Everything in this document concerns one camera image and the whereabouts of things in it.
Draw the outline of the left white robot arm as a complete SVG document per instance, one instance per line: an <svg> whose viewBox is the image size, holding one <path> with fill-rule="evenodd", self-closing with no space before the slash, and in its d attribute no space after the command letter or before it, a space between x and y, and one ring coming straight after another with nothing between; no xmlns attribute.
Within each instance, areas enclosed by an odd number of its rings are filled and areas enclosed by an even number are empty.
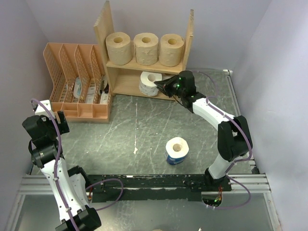
<svg viewBox="0 0 308 231"><path fill-rule="evenodd" d="M31 140L28 145L31 160L48 180L56 200L61 224L57 231L93 231L101 226L94 208L89 206L86 190L90 180L83 168L67 168L61 145L61 134L69 127L62 111L58 121L53 112L41 107L23 123Z"/></svg>

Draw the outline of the white dotted toilet roll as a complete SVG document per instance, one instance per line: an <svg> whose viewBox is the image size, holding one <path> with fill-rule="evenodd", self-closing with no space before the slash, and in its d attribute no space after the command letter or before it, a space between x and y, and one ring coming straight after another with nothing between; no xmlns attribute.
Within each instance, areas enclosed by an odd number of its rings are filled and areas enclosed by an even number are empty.
<svg viewBox="0 0 308 231"><path fill-rule="evenodd" d="M161 73L143 71L140 75L140 92L146 96L156 96L158 94L158 88L155 82L161 81L162 78Z"/></svg>

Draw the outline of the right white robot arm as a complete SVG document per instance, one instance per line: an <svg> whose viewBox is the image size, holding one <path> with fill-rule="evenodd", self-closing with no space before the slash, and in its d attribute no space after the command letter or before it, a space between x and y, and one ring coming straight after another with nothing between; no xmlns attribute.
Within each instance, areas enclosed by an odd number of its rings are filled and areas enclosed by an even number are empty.
<svg viewBox="0 0 308 231"><path fill-rule="evenodd" d="M209 100L210 96L198 92L191 71L181 71L154 84L167 97L179 98L184 108L202 117L217 130L218 156L206 169L204 180L205 188L215 191L236 163L252 157L253 144L246 118L226 113Z"/></svg>

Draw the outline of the beige toilet roll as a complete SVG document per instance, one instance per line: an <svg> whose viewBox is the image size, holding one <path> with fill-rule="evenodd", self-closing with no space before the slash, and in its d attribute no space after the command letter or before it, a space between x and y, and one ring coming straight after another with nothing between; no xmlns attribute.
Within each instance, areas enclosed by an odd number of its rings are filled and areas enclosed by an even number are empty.
<svg viewBox="0 0 308 231"><path fill-rule="evenodd" d="M168 67L177 66L182 57L184 39L177 34L165 34L160 39L159 62Z"/></svg>
<svg viewBox="0 0 308 231"><path fill-rule="evenodd" d="M153 33L139 33L133 40L136 62L149 66L158 61L159 39Z"/></svg>
<svg viewBox="0 0 308 231"><path fill-rule="evenodd" d="M131 39L124 32L115 32L105 39L109 60L116 65L125 65L132 59Z"/></svg>

